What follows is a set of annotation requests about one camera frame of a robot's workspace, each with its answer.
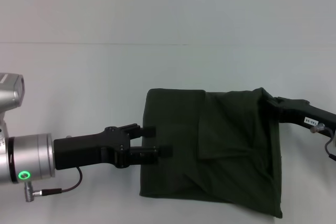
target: dark green bag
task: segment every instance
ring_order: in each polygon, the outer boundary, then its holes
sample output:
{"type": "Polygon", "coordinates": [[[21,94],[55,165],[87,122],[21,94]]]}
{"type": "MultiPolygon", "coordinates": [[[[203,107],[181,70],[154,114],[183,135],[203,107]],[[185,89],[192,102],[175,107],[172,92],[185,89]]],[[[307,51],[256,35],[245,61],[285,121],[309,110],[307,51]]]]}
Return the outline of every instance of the dark green bag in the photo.
{"type": "Polygon", "coordinates": [[[143,147],[172,145],[173,157],[141,167],[140,195],[230,202],[282,218],[278,122],[264,89],[209,93],[152,89],[143,126],[156,137],[143,147]]]}

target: white wall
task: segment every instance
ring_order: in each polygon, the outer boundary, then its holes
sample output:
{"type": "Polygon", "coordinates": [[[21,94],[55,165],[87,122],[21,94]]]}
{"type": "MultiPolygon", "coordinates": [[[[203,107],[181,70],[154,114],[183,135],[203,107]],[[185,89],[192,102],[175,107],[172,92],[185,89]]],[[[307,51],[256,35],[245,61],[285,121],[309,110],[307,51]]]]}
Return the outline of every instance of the white wall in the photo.
{"type": "MultiPolygon", "coordinates": [[[[0,72],[24,75],[11,135],[90,134],[142,121],[150,88],[251,90],[336,112],[334,0],[0,0],[0,72]]],[[[0,187],[0,223],[327,223],[336,163],[327,141],[281,125],[283,219],[228,204],[138,195],[139,167],[84,167],[82,185],[25,203],[0,187]]],[[[75,170],[36,188],[68,187],[75,170]]]]}

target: green led light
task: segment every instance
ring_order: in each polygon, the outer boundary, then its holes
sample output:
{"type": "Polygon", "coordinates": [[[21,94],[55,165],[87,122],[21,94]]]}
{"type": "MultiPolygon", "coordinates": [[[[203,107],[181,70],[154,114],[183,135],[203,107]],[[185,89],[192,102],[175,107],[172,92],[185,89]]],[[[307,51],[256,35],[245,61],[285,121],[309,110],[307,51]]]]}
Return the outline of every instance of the green led light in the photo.
{"type": "Polygon", "coordinates": [[[23,170],[18,175],[19,179],[29,179],[30,178],[30,172],[23,170]]]}

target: green fabric bag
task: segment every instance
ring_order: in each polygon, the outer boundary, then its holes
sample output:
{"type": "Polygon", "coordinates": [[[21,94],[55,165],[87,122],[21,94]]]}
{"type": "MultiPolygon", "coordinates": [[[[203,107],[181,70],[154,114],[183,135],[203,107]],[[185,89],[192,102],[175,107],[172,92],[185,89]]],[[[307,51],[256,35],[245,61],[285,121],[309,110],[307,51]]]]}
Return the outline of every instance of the green fabric bag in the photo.
{"type": "Polygon", "coordinates": [[[279,125],[264,106],[263,88],[209,93],[152,89],[143,126],[171,145],[173,157],[141,167],[140,195],[235,203],[282,218],[279,125]]]}

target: white sticker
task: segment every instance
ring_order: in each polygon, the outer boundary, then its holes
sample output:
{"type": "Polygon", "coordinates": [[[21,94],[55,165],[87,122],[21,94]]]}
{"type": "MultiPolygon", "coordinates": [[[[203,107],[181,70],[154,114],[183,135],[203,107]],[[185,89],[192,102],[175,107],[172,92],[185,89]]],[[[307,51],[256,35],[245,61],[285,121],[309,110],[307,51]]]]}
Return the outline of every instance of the white sticker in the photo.
{"type": "Polygon", "coordinates": [[[5,80],[7,79],[7,77],[8,77],[8,74],[5,74],[5,75],[3,76],[3,78],[1,79],[0,83],[1,83],[1,84],[4,83],[5,80]]]}
{"type": "Polygon", "coordinates": [[[313,126],[316,126],[316,125],[319,124],[318,121],[313,120],[313,119],[311,119],[311,118],[304,118],[304,120],[305,120],[305,121],[304,121],[305,123],[308,123],[308,124],[313,125],[313,126]]]}

